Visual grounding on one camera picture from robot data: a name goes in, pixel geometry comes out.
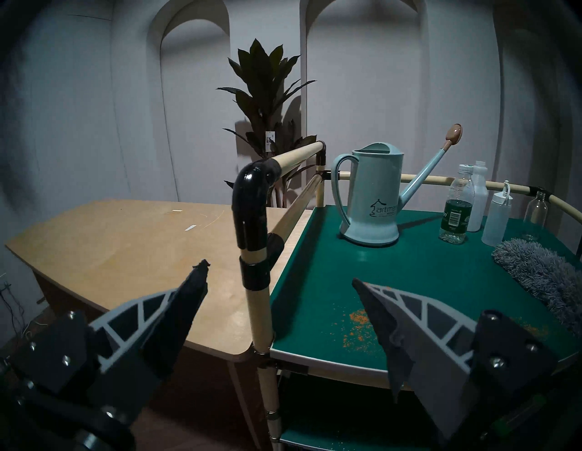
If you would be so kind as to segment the grey lattice left gripper left finger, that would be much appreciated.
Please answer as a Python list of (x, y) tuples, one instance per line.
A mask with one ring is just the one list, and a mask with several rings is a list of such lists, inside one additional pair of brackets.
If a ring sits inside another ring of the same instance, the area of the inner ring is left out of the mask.
[(132, 423), (170, 376), (208, 292), (202, 260), (175, 290), (130, 300), (92, 322), (68, 311), (12, 357), (16, 374), (74, 404)]

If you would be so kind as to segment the grey lattice left gripper right finger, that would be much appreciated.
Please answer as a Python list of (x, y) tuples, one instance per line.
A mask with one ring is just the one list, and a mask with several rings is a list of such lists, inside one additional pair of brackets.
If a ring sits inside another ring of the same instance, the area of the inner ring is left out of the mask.
[(544, 388), (557, 357), (498, 310), (478, 321), (425, 296), (354, 278), (386, 355), (394, 402), (408, 384), (443, 441), (472, 441)]

